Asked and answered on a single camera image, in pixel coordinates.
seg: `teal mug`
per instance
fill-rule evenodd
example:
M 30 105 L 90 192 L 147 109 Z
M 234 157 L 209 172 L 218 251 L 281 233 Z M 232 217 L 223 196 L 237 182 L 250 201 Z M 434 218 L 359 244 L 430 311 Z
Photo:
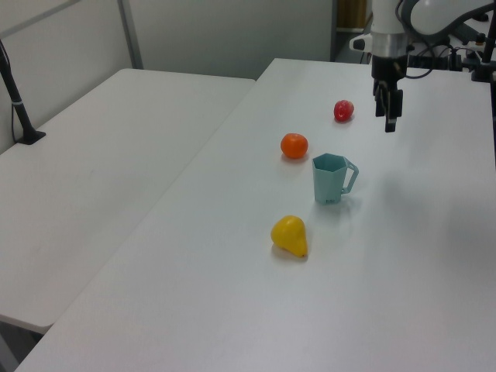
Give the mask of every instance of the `teal mug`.
M 337 204 L 341 195 L 348 194 L 358 176 L 358 167 L 345 157 L 324 153 L 312 161 L 313 187 L 315 200 L 320 204 Z M 350 169 L 353 174 L 348 186 L 344 187 L 346 171 Z

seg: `yellow pear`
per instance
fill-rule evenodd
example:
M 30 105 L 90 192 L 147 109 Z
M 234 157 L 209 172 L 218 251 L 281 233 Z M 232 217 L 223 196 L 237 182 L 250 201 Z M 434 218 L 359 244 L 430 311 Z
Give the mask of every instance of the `yellow pear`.
M 308 253 L 305 224 L 295 215 L 286 215 L 274 225 L 270 232 L 274 244 L 297 257 Z

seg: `mug handle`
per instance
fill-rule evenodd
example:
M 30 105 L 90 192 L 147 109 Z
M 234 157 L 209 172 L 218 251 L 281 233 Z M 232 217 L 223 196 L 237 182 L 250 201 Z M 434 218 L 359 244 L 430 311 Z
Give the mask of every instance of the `mug handle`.
M 346 186 L 345 188 L 343 188 L 341 190 L 341 195 L 350 193 L 351 188 L 353 187 L 353 184 L 355 183 L 355 180 L 357 179 L 357 176 L 358 176 L 358 167 L 355 164 L 353 164 L 351 161 L 347 160 L 346 165 L 349 169 L 351 169 L 353 171 L 353 174 L 350 178 L 350 182 L 348 182 L 348 186 Z

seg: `white table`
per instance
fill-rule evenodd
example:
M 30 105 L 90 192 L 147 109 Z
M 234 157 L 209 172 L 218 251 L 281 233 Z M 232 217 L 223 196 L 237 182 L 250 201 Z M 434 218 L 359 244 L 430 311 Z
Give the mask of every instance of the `white table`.
M 494 371 L 489 87 L 401 81 L 384 133 L 371 86 L 367 66 L 275 60 L 19 372 Z M 289 132 L 305 161 L 281 156 Z M 313 201 L 324 152 L 360 169 L 335 206 Z M 306 262 L 272 248 L 287 214 L 306 223 Z
M 254 81 L 123 70 L 0 156 L 0 321 L 46 332 Z

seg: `white wall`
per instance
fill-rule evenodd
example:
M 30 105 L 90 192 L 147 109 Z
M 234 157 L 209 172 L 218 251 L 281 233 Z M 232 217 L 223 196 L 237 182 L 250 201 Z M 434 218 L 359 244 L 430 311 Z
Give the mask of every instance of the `white wall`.
M 116 0 L 81 0 L 2 41 L 35 127 L 131 67 Z M 0 80 L 0 153 L 11 145 L 10 97 Z
M 143 66 L 258 78 L 275 57 L 329 60 L 333 0 L 128 0 Z

